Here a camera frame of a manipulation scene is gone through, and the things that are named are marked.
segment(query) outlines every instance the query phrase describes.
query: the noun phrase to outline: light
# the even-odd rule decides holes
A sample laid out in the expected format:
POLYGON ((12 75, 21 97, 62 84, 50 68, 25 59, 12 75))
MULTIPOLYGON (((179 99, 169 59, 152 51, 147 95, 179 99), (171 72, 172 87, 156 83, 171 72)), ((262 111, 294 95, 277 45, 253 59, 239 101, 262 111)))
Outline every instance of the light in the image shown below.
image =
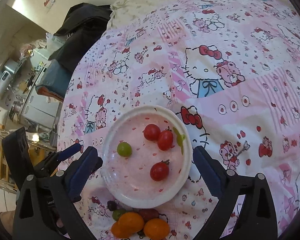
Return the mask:
POLYGON ((34 133, 34 134, 32 135, 32 141, 38 142, 38 141, 39 141, 39 134, 34 133))

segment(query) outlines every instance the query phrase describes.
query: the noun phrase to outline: hello kitty print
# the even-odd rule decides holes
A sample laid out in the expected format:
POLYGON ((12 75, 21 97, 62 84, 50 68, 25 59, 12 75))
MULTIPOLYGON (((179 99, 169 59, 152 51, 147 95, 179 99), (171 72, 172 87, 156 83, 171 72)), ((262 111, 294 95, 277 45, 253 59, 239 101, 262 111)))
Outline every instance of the hello kitty print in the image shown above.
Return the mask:
MULTIPOLYGON (((88 146, 101 155, 111 125, 145 104, 172 110, 192 146, 203 146, 225 169, 253 177, 264 173, 274 196, 278 233, 287 228, 300 208, 296 11, 277 0, 163 0, 161 7, 145 9, 143 18, 105 32, 69 84, 58 150, 75 142, 82 150, 59 168, 88 146)), ((231 233, 243 198, 222 236, 231 233)), ((108 200, 114 199, 97 171, 76 204, 97 239, 114 239, 108 200)), ((180 192, 157 207, 171 228, 167 239, 193 239, 217 202, 192 164, 180 192)))

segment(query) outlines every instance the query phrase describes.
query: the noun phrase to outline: blue gripper pad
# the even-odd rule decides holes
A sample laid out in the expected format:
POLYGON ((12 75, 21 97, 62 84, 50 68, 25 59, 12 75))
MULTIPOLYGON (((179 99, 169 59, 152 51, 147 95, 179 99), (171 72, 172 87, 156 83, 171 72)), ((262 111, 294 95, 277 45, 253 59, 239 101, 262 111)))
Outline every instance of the blue gripper pad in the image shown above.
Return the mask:
POLYGON ((99 161, 102 162, 102 159, 98 157, 97 149, 89 146, 81 157, 73 161, 68 167, 69 171, 66 170, 65 184, 68 196, 72 201, 80 196, 92 170, 99 161))
POLYGON ((212 166, 217 160, 212 159, 202 146, 197 146, 193 150, 193 161, 211 195, 220 199, 223 191, 223 183, 212 166))
POLYGON ((68 147, 67 149, 65 149, 64 151, 59 152, 57 160, 58 162, 65 161, 66 159, 70 158, 72 155, 76 154, 80 150, 81 150, 81 145, 79 143, 75 143, 70 147, 68 147))

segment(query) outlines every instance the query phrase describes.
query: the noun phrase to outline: red tomato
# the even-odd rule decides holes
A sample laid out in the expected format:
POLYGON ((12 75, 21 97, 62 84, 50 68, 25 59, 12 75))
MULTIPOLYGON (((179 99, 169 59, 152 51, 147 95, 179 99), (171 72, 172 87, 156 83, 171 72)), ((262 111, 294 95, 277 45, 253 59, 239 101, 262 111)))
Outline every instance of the red tomato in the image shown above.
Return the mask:
POLYGON ((164 130, 160 133, 158 138, 158 147, 162 151, 171 148, 173 143, 173 133, 170 130, 164 130))
POLYGON ((159 162, 152 166, 150 170, 150 177, 154 181, 161 181, 169 174, 169 166, 166 162, 159 162))
POLYGON ((156 141, 159 137, 160 132, 160 128, 155 124, 151 123, 146 126, 145 130, 143 131, 143 136, 148 141, 156 141))

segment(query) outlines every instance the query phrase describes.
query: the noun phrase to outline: plate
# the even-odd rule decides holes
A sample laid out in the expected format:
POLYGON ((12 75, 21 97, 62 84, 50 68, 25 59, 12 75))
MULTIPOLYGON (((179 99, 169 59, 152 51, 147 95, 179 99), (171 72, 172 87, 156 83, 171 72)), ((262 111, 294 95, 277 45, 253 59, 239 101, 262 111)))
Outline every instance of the plate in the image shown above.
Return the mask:
POLYGON ((192 146, 186 127, 170 110, 161 106, 138 106, 112 125, 104 141, 101 174, 111 194, 133 208, 154 208, 171 200, 189 176, 192 146), (171 149, 161 151, 156 142, 148 141, 143 130, 154 123, 160 130, 171 129, 171 149), (118 155, 120 142, 132 147, 129 158, 118 155), (150 177, 151 167, 169 160, 169 175, 162 181, 150 177))

